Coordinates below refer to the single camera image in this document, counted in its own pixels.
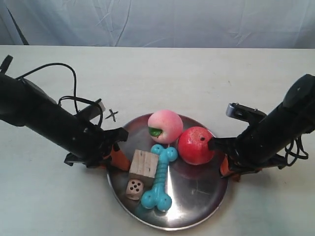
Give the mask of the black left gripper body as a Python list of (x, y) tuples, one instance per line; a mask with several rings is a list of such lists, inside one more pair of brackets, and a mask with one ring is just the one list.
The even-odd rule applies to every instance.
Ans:
[(73, 166), (75, 163), (84, 164), (87, 168), (99, 168), (99, 162), (103, 156), (111, 152), (114, 143), (125, 142), (128, 132), (120, 127), (112, 130), (89, 131), (73, 137), (64, 163)]

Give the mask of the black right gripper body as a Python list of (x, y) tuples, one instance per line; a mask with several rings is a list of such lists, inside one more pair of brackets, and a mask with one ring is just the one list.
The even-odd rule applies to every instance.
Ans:
[(246, 160), (235, 148), (235, 140), (236, 138), (212, 138), (208, 142), (209, 150), (220, 151), (223, 155), (228, 155), (231, 174), (256, 174), (265, 168), (278, 167), (283, 169), (285, 167), (285, 158), (278, 154), (260, 164)]

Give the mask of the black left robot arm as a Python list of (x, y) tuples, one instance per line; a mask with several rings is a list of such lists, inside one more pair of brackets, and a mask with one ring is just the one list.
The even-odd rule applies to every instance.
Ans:
[(75, 98), (88, 106), (72, 115), (42, 89), (22, 78), (0, 76), (0, 118), (13, 126), (26, 126), (69, 153), (64, 163), (73, 166), (84, 164), (87, 168), (113, 166), (122, 171), (130, 169), (130, 161), (118, 145), (125, 142), (128, 132), (120, 127), (103, 130), (91, 123), (103, 116), (101, 100), (88, 101)]

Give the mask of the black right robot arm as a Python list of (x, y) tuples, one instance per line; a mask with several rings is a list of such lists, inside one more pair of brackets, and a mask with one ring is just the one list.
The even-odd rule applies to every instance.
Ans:
[(287, 91), (283, 101), (269, 114), (239, 103), (228, 104), (226, 115), (247, 122), (237, 137), (212, 138), (209, 150), (224, 154), (222, 178), (258, 173), (262, 169), (292, 166), (307, 160), (301, 140), (315, 130), (315, 77), (306, 74)]

